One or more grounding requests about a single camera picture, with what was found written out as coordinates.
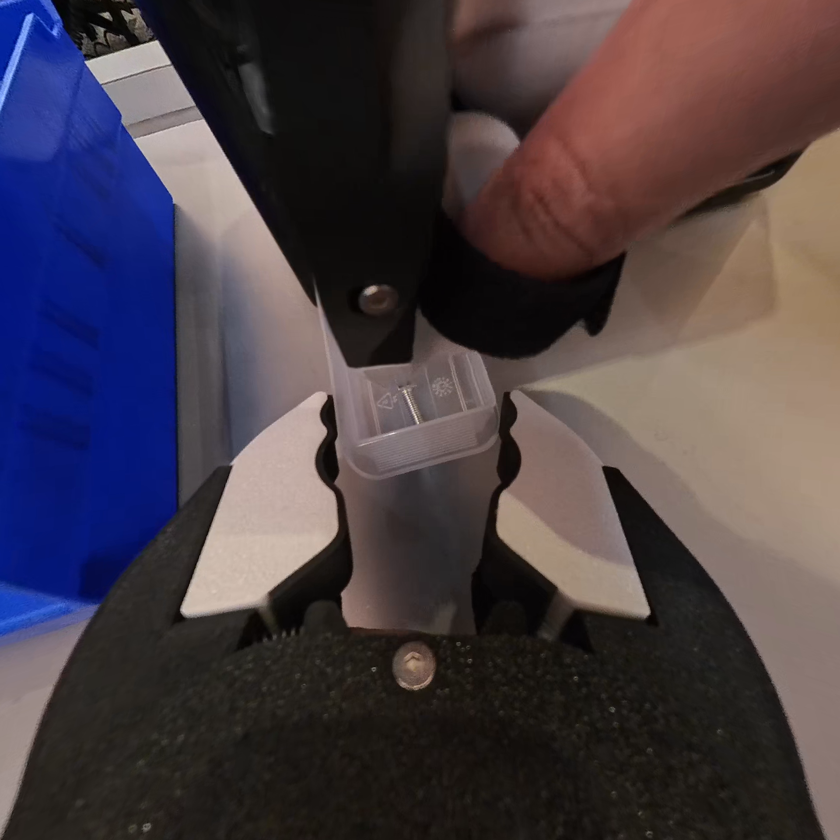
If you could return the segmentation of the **clear plastic drawer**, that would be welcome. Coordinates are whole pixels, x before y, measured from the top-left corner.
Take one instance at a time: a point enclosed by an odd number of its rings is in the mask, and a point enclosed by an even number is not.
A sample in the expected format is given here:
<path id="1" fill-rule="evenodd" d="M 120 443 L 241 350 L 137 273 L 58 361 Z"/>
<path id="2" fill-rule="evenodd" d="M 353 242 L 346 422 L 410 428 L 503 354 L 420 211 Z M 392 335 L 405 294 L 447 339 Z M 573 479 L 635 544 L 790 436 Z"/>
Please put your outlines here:
<path id="1" fill-rule="evenodd" d="M 497 440 L 499 408 L 482 357 L 437 333 L 419 316 L 414 390 L 425 422 L 414 425 L 400 394 L 367 394 L 363 368 L 348 366 L 316 296 L 329 361 L 341 455 L 360 476 L 380 480 L 487 451 Z"/>

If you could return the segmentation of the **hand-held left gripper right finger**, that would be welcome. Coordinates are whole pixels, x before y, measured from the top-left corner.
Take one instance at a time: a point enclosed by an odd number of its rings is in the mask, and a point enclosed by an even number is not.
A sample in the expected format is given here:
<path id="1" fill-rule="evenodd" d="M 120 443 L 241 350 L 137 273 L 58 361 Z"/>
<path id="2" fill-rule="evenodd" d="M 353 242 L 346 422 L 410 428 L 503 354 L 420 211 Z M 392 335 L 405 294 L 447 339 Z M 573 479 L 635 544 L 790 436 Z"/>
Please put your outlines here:
<path id="1" fill-rule="evenodd" d="M 602 460 L 521 391 L 502 399 L 499 436 L 472 574 L 477 633 L 585 639 L 574 629 L 584 614 L 650 620 Z"/>

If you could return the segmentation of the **blue plastic bin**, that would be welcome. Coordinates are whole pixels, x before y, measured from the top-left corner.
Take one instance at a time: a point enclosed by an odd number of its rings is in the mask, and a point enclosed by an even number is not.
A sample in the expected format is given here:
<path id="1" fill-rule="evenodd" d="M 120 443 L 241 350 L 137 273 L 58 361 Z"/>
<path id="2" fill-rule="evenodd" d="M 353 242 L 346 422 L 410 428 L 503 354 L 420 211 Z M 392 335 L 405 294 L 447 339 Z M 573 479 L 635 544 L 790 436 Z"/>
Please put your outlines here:
<path id="1" fill-rule="evenodd" d="M 174 204 L 50 2 L 2 2 L 2 637 L 177 509 Z"/>

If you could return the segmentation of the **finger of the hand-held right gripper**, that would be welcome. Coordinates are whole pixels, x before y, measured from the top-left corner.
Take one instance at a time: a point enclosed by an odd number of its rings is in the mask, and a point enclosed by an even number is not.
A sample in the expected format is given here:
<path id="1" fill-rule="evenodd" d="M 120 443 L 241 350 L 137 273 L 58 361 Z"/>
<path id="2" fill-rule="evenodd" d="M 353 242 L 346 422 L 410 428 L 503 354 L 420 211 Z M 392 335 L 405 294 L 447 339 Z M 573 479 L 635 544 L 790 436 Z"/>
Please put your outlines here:
<path id="1" fill-rule="evenodd" d="M 403 388 L 416 390 L 422 382 L 416 364 L 388 364 L 363 368 L 363 390 L 367 394 L 399 394 Z"/>

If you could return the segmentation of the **person's right hand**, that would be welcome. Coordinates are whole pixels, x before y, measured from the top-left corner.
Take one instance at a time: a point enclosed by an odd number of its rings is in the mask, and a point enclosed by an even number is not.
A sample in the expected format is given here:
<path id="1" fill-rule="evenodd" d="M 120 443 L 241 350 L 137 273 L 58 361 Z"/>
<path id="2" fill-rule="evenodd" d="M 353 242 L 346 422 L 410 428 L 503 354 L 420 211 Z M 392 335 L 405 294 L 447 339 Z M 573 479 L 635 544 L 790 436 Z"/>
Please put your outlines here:
<path id="1" fill-rule="evenodd" d="M 600 266 L 838 129 L 839 2 L 631 2 L 461 216 L 497 265 Z"/>

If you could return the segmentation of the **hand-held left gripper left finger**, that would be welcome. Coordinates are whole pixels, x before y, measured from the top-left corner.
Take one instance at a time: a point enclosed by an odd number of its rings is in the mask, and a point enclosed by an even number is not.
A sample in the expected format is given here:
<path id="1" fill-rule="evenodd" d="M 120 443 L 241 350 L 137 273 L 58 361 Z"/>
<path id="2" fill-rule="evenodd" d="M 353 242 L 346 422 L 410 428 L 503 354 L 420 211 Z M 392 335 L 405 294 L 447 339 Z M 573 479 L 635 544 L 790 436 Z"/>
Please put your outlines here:
<path id="1" fill-rule="evenodd" d="M 333 399 L 316 392 L 233 460 L 182 602 L 184 618 L 256 610 L 302 625 L 342 607 L 353 572 Z"/>

